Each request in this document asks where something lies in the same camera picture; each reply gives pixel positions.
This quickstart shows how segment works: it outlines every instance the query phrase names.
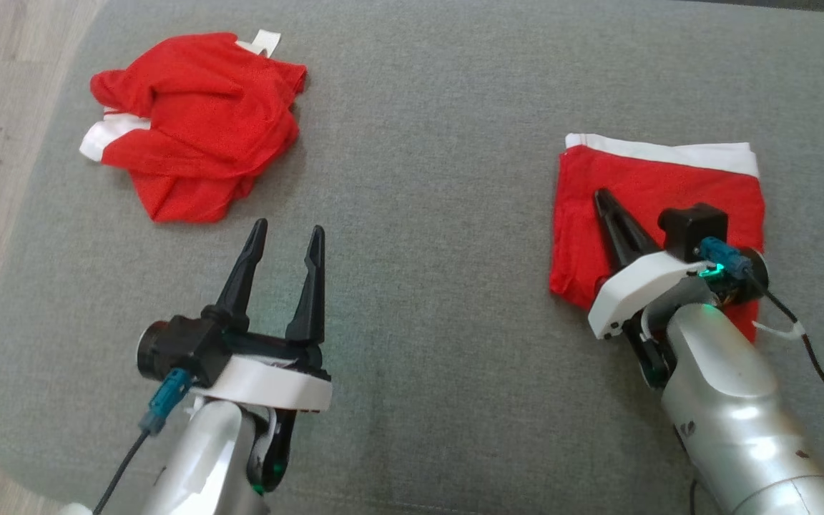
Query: red cloth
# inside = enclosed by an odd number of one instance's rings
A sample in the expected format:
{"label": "red cloth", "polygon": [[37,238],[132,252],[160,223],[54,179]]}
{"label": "red cloth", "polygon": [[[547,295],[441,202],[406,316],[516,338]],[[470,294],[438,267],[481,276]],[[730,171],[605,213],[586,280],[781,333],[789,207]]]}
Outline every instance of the red cloth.
{"label": "red cloth", "polygon": [[[758,178],[742,173],[700,169],[632,159],[578,146],[560,156],[554,215],[552,291],[585,310],[598,286],[611,275],[593,192],[609,188],[654,240],[663,244],[657,218],[668,207],[687,208],[706,202],[730,216],[728,243],[762,251],[765,202]],[[758,303],[729,307],[730,320],[750,341]]]}
{"label": "red cloth", "polygon": [[151,118],[108,144],[156,222],[217,222],[298,137],[289,108],[307,68],[256,55],[232,33],[176,36],[91,78],[98,102]]}

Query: gray fabric surface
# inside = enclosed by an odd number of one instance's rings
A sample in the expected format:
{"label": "gray fabric surface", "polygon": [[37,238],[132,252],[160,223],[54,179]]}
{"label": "gray fabric surface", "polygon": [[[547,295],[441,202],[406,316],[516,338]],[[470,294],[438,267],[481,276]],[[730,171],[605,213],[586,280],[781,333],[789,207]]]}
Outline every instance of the gray fabric surface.
{"label": "gray fabric surface", "polygon": [[[92,73],[160,39],[259,27],[310,68],[302,134],[218,225],[153,225],[88,163]],[[298,418],[280,513],[684,513],[690,466],[626,343],[547,291],[569,132],[750,141],[776,293],[824,362],[824,14],[667,1],[108,3],[33,172],[0,284],[0,465],[91,505],[156,384],[152,320],[217,295],[270,222],[251,317],[283,332],[311,226],[328,231],[329,413]],[[784,325],[772,309],[769,325]],[[824,389],[797,343],[762,348],[824,456]],[[148,442],[134,513],[183,424]],[[700,496],[700,512],[712,512]]]}
{"label": "gray fabric surface", "polygon": [[778,7],[779,9],[808,9],[824,11],[824,0],[693,0],[716,4],[739,4],[739,6]]}

